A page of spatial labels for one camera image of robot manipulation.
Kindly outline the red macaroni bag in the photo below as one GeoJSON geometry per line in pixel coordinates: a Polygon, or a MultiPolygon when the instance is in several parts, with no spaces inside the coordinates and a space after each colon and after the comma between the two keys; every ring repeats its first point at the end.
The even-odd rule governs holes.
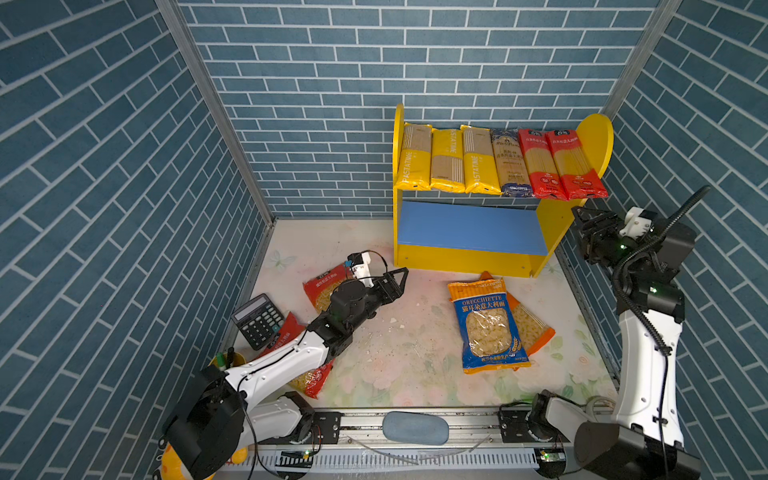
{"type": "Polygon", "coordinates": [[[277,340],[249,364],[248,371],[255,373],[243,383],[248,400],[264,400],[286,383],[317,399],[333,367],[333,361],[321,365],[325,357],[321,339],[289,313],[277,340]]]}
{"type": "Polygon", "coordinates": [[[350,268],[339,264],[303,283],[304,292],[317,313],[322,313],[329,307],[333,291],[351,276],[350,268]]]}

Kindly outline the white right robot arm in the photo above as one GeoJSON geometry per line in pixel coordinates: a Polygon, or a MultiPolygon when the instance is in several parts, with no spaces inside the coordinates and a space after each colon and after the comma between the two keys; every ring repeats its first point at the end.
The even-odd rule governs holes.
{"type": "Polygon", "coordinates": [[[584,259],[607,270],[622,338],[618,398],[597,414],[598,398],[583,406],[544,390],[527,418],[532,435],[572,448],[550,477],[568,464],[603,479],[697,479],[702,462],[686,452],[676,401],[676,350],[685,299],[674,279],[693,251],[685,208],[664,218],[632,208],[625,216],[573,210],[584,259]]]}

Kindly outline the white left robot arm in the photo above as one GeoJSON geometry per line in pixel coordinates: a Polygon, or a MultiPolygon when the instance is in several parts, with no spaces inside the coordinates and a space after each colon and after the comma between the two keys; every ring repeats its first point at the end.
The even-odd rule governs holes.
{"type": "Polygon", "coordinates": [[[171,410],[163,439],[193,479],[214,474],[237,450],[252,444],[252,414],[290,380],[320,368],[346,350],[353,334],[377,310],[405,292],[408,269],[343,281],[298,338],[240,367],[199,371],[171,410]]]}

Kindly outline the orange pasta bag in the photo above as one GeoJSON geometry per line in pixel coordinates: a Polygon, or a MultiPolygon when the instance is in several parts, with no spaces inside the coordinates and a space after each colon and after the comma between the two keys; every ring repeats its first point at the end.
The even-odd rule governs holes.
{"type": "Polygon", "coordinates": [[[512,294],[507,293],[506,296],[523,348],[531,357],[554,338],[556,331],[531,313],[512,294]]]}

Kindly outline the blue clear spaghetti bag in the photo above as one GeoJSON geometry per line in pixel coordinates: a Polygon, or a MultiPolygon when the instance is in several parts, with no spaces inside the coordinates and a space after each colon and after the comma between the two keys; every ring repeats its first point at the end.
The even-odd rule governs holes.
{"type": "Polygon", "coordinates": [[[518,131],[492,129],[490,133],[501,194],[514,198],[532,198],[533,187],[518,131]]]}

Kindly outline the red yellow spaghetti bag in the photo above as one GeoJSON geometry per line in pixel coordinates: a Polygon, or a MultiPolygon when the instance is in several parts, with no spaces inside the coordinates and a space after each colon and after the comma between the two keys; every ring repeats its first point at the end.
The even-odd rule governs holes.
{"type": "Polygon", "coordinates": [[[552,151],[545,133],[520,129],[518,141],[529,174],[533,195],[539,199],[565,201],[567,196],[560,182],[552,151]]]}
{"type": "Polygon", "coordinates": [[[553,160],[569,200],[607,198],[609,193],[588,161],[575,130],[553,130],[545,134],[553,160]]]}

